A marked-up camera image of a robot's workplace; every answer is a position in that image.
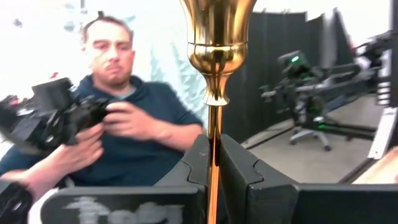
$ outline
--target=wooden surface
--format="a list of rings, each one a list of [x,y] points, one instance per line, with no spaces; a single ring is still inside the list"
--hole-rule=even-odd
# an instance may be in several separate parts
[[[354,184],[393,184],[398,175],[398,147],[377,161]]]

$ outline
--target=man's hair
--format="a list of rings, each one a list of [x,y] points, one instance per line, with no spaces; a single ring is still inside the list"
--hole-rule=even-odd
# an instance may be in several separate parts
[[[133,37],[134,37],[134,32],[129,28],[129,26],[128,26],[125,22],[123,22],[122,20],[117,19],[117,18],[115,18],[115,17],[113,17],[113,16],[99,16],[99,17],[97,17],[95,20],[93,20],[93,21],[87,23],[87,24],[83,27],[83,29],[82,29],[82,31],[81,31],[81,42],[82,42],[83,44],[87,42],[87,39],[88,39],[88,32],[87,32],[87,31],[88,31],[88,29],[89,29],[95,22],[108,22],[108,23],[112,23],[112,24],[115,24],[115,25],[118,25],[118,26],[123,27],[123,29],[125,29],[125,30],[129,33],[129,35],[130,35],[130,41],[132,42]]]

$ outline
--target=gold stem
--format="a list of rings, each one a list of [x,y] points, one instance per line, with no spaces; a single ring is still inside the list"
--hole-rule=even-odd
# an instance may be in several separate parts
[[[207,224],[216,224],[218,180],[219,180],[219,158],[221,147],[221,123],[222,106],[209,106],[209,141],[210,141],[210,163],[209,163],[209,198]]]

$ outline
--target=dark blue hoodie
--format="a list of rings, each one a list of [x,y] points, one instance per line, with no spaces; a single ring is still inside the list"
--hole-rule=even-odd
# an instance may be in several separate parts
[[[201,121],[179,101],[172,89],[163,83],[143,82],[131,78],[136,87],[128,101],[151,116],[173,124],[200,124]],[[118,100],[93,86],[91,76],[85,77],[76,92],[81,97]],[[183,154],[155,141],[135,141],[104,133],[101,137],[104,154],[89,169],[70,174],[76,186],[138,186],[153,185],[182,158]],[[21,154],[11,147],[0,161],[0,175],[15,170],[29,169],[43,157]]]

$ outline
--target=man's hand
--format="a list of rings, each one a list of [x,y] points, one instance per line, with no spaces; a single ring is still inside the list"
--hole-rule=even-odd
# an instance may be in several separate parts
[[[76,135],[78,144],[74,146],[61,145],[45,160],[50,167],[64,175],[76,172],[94,163],[103,153],[100,137],[103,125],[97,124]]]
[[[140,141],[162,139],[171,135],[160,127],[158,120],[131,103],[111,103],[106,109],[109,114],[103,120],[104,129],[110,134]]]

